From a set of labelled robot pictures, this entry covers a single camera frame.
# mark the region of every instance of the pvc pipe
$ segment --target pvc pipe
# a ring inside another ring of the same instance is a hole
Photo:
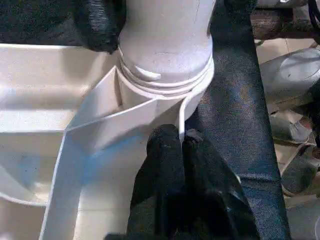
[[[163,95],[191,85],[190,91],[210,65],[213,44],[208,29],[215,2],[127,1],[126,24],[119,37],[126,77],[147,92],[158,90]]]

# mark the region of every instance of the white plastic tray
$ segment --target white plastic tray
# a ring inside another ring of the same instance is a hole
[[[133,86],[118,53],[0,44],[0,239],[124,233],[151,130],[179,125],[209,85],[161,97]]]

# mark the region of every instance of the tiled floor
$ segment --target tiled floor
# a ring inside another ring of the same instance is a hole
[[[265,41],[256,48],[256,53],[258,55],[259,63],[262,64],[276,57],[308,48],[313,43],[313,39],[277,38]]]

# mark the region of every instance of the gray object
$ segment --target gray object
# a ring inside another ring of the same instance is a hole
[[[302,194],[313,183],[320,159],[314,155],[314,144],[303,144],[291,156],[281,171],[282,190],[288,196]]]
[[[272,137],[276,140],[302,144],[308,141],[312,130],[301,125],[299,121],[291,123],[276,115],[269,117]]]
[[[310,89],[320,78],[320,51],[307,48],[260,65],[267,105],[292,108],[313,101]]]
[[[320,200],[316,199],[286,210],[293,240],[318,240]]]
[[[268,8],[297,8],[308,3],[308,0],[258,0],[256,7],[262,9]]]

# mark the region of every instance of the gloved hand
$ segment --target gloved hand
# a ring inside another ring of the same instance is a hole
[[[156,128],[134,183],[127,235],[105,239],[259,239],[237,176],[198,131],[180,144],[173,125]]]
[[[126,20],[124,0],[73,0],[73,18],[84,47],[112,54]]]

